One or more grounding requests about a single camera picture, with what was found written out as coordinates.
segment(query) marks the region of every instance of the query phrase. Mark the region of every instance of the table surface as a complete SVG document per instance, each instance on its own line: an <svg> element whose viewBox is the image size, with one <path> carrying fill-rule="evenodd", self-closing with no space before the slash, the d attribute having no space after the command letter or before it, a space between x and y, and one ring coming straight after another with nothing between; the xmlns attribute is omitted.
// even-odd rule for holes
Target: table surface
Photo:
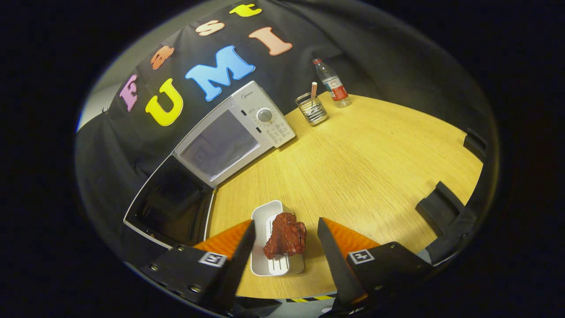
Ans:
<svg viewBox="0 0 565 318"><path fill-rule="evenodd" d="M336 290L317 235L326 217L370 239L396 241L417 253L436 235L415 210L441 181L466 204L482 162L463 147L466 133L419 111L350 95L337 108L319 96L329 119L311 127L298 108L286 115L296 137L224 181L210 215L210 236L280 200L307 229L305 269L259 277L247 262L237 295L298 298Z"/></svg>

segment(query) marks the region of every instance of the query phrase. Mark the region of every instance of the pen holder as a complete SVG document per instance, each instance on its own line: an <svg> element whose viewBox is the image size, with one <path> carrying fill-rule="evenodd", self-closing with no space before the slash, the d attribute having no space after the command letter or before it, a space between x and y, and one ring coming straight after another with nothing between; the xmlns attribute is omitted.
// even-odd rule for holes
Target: pen holder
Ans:
<svg viewBox="0 0 565 318"><path fill-rule="evenodd" d="M318 96L311 98L310 93L306 93L296 98L296 105L298 105L310 126L315 126L328 119L328 113L326 113L324 105L322 105Z"/></svg>

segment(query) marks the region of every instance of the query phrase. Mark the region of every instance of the foam letter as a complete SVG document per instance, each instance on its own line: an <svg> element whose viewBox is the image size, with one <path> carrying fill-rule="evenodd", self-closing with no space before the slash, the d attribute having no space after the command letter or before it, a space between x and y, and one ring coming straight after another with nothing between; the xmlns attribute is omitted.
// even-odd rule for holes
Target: foam letter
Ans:
<svg viewBox="0 0 565 318"><path fill-rule="evenodd" d="M128 105L128 111L132 110L133 104L137 101L137 95L133 95L133 93L137 92L137 86L133 83L136 79L137 75L133 74L120 92L120 97L123 98L126 105Z"/></svg>
<svg viewBox="0 0 565 318"><path fill-rule="evenodd" d="M270 55L279 55L292 48L292 44L286 43L285 41L281 40L279 37L274 35L271 30L273 30L273 28L264 27L262 29L253 31L251 34L249 34L249 37L256 38L263 44L265 44L269 48Z"/></svg>
<svg viewBox="0 0 565 318"><path fill-rule="evenodd" d="M212 20L210 22L206 22L204 24L202 24L201 26L199 26L198 28L196 28L196 32L198 33L198 35L200 36L207 36L210 35L216 31L219 31L221 29L223 29L225 27L225 24L223 23L218 23L218 20Z"/></svg>
<svg viewBox="0 0 565 318"><path fill-rule="evenodd" d="M169 56L171 56L171 54L173 54L173 51L175 51L175 48L171 48L168 45L165 45L164 47L160 48L151 59L151 64L153 65L153 69L156 70L160 68L161 65L163 65L163 63L165 62L165 60L168 59Z"/></svg>
<svg viewBox="0 0 565 318"><path fill-rule="evenodd" d="M255 66L245 63L235 52L235 46L229 45L216 52L216 67L196 65L184 78L194 79L206 93L206 101L211 101L221 93L221 88L213 86L212 81L224 86L230 85L228 69L233 73L234 80L240 80L253 72Z"/></svg>
<svg viewBox="0 0 565 318"><path fill-rule="evenodd" d="M237 7L235 7L232 11L230 11L229 13L237 13L239 16L252 16L252 15L256 15L256 14L260 14L263 9L257 9L257 10L251 10L249 8L254 7L255 5L251 4L251 5L239 5Z"/></svg>
<svg viewBox="0 0 565 318"><path fill-rule="evenodd" d="M166 112L157 101L157 96L153 96L147 103L147 106L145 106L145 112L150 113L159 125L169 126L175 122L182 111L182 97L175 87L173 87L173 79L166 80L165 83L161 85L161 88L159 88L159 93L167 94L173 102L173 109Z"/></svg>

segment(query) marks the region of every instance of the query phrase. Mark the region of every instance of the white tray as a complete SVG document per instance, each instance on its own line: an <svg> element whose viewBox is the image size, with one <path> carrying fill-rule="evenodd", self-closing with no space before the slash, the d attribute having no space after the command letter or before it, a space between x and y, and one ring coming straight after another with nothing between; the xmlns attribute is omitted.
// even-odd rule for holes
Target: white tray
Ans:
<svg viewBox="0 0 565 318"><path fill-rule="evenodd" d="M263 204L253 211L255 220L255 242L251 251L251 271L257 276L296 275L304 270L302 254L294 256L276 255L272 260L265 256L263 247L271 237L272 224L277 214L288 212L281 201Z"/></svg>

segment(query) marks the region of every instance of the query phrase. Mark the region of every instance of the red meat piece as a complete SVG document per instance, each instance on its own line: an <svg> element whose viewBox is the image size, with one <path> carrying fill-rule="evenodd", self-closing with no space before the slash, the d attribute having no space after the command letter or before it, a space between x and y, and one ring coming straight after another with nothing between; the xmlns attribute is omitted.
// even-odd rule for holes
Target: red meat piece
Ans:
<svg viewBox="0 0 565 318"><path fill-rule="evenodd" d="M306 248L306 226L296 222L296 216L291 213L280 213L273 221L271 237L263 251L272 260L277 254L302 254Z"/></svg>

